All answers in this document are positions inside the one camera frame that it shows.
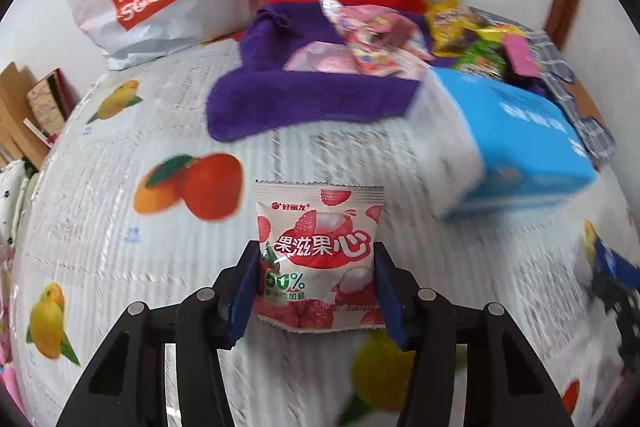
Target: blue and white box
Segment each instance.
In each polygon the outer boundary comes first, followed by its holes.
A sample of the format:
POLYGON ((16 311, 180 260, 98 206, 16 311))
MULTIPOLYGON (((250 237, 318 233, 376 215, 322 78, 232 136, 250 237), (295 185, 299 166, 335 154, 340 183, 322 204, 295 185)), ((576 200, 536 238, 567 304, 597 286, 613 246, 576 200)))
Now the blue and white box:
POLYGON ((518 87, 432 68, 408 118, 439 217, 558 204, 596 177, 562 111, 518 87))

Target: purple towel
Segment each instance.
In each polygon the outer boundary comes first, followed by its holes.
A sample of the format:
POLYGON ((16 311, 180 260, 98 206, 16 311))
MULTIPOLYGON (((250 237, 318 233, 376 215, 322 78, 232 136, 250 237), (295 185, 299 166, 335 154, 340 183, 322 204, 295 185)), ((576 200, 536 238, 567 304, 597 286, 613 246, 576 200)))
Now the purple towel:
MULTIPOLYGON (((404 12, 431 39, 421 16, 404 12)), ((240 40, 242 66, 222 76, 207 100, 212 138, 232 141, 268 129, 319 120, 373 122, 402 116, 419 83, 364 74, 283 71, 312 41, 343 40, 317 2, 274 3, 256 15, 240 40)))

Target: silver screw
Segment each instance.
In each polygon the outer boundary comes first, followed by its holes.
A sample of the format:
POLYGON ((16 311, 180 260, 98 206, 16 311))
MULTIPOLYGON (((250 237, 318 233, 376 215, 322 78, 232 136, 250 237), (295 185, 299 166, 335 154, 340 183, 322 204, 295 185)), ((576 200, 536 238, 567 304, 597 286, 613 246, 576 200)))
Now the silver screw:
POLYGON ((498 304, 497 302, 492 302, 486 308, 489 310, 489 313, 496 315, 497 317, 504 315, 504 307, 502 304, 498 304))
POLYGON ((145 310, 145 303, 142 302, 132 302, 128 307, 127 311, 129 315, 140 315, 145 310))
POLYGON ((213 291, 213 288, 201 288, 198 290, 198 293, 196 293, 198 301, 210 301, 215 295, 216 293, 213 291))
POLYGON ((431 288, 420 288, 418 290, 418 297, 423 301, 434 301, 437 294, 431 288))

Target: green snack bag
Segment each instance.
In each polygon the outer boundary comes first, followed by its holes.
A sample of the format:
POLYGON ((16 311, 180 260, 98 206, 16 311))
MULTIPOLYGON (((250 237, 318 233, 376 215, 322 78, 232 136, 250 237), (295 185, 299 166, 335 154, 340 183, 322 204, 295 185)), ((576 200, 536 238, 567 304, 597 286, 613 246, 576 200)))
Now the green snack bag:
POLYGON ((499 54, 500 43, 485 40, 473 42, 458 59, 453 69, 502 81, 506 63, 499 54))

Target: pink eraser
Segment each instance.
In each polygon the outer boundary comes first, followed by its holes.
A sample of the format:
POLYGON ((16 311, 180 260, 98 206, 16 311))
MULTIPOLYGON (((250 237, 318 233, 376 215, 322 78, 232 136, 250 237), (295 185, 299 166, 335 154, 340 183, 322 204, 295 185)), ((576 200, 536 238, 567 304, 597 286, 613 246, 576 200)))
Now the pink eraser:
POLYGON ((527 39, 522 35, 507 34, 502 37, 502 45, 513 72, 519 76, 540 76, 540 67, 531 57, 527 39))

